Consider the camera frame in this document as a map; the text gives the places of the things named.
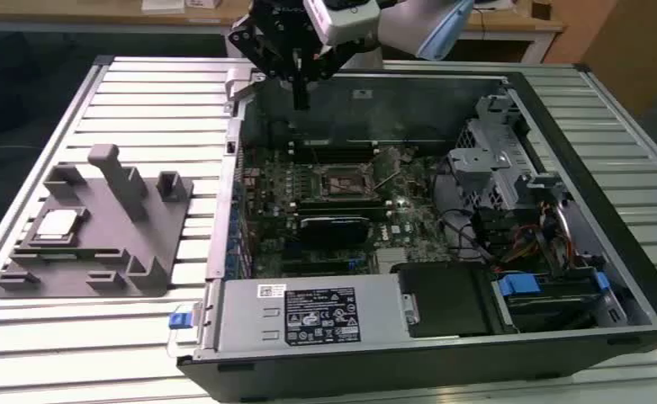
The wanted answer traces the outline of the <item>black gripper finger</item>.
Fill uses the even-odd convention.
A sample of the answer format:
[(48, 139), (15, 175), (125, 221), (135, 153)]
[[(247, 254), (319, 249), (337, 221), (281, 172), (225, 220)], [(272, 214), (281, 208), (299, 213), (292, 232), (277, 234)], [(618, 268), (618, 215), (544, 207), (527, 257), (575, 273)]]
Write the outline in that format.
[(308, 86), (328, 79), (344, 64), (344, 45), (312, 41), (300, 47), (300, 110), (309, 108)]
[(227, 39), (267, 78), (279, 79), (288, 84), (293, 110), (301, 110), (303, 78), (292, 50), (281, 50), (273, 40), (259, 33), (256, 21), (251, 16), (244, 16), (233, 24)]

